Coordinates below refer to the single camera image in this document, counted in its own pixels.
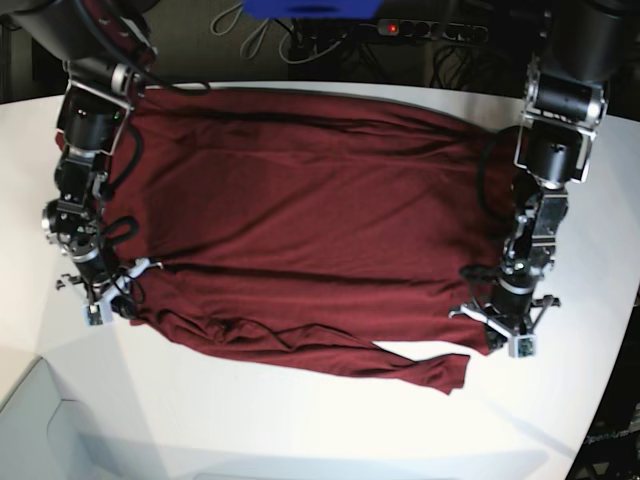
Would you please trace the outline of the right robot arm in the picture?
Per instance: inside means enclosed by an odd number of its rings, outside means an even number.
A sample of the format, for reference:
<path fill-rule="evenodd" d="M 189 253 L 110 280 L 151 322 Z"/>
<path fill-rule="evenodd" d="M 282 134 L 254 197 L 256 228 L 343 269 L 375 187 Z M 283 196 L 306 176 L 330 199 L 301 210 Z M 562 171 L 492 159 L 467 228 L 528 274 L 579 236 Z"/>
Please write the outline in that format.
<path fill-rule="evenodd" d="M 151 71 L 157 50 L 144 14 L 150 1 L 4 1 L 10 18 L 61 61 L 68 86 L 57 120 L 63 139 L 54 172 L 56 199 L 43 210 L 47 239 L 75 265 L 58 287 L 80 285 L 90 326 L 114 315 L 132 319 L 140 302 L 137 278 L 153 267 L 148 258 L 122 263 L 115 246 L 139 229 L 131 216 L 111 224 L 104 209 L 141 159 L 144 142 L 132 125 L 148 86 L 182 96 L 201 96 L 210 87 L 176 86 Z"/>

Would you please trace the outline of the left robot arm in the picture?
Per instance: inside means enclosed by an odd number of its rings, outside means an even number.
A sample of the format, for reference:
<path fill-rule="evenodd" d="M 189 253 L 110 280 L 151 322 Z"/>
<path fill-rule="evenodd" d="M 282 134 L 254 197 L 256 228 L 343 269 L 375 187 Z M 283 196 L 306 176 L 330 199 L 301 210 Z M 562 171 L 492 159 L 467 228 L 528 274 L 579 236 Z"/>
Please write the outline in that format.
<path fill-rule="evenodd" d="M 589 157 L 608 109 L 607 83 L 639 35 L 636 1 L 556 1 L 527 69 L 516 127 L 514 216 L 497 266 L 469 265 L 469 290 L 489 287 L 450 310 L 484 325 L 490 349 L 513 358 L 537 352 L 535 329 L 559 298 L 536 298 L 553 269 L 557 234 L 568 208 L 566 186 L 585 182 Z"/>

